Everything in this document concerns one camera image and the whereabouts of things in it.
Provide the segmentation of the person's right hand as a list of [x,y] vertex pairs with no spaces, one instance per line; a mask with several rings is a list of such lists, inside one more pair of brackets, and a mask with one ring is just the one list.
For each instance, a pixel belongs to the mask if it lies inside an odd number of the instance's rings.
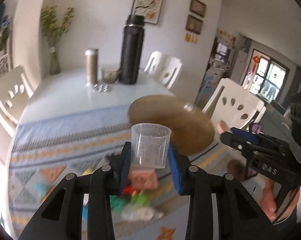
[[[229,126],[223,120],[217,122],[216,128],[219,134],[222,134],[224,132],[231,133]],[[267,179],[265,187],[263,189],[263,197],[259,203],[260,207],[262,208],[262,210],[264,211],[268,219],[270,219],[272,222],[276,218],[276,209],[277,209],[273,190],[274,190],[274,182],[270,179]]]

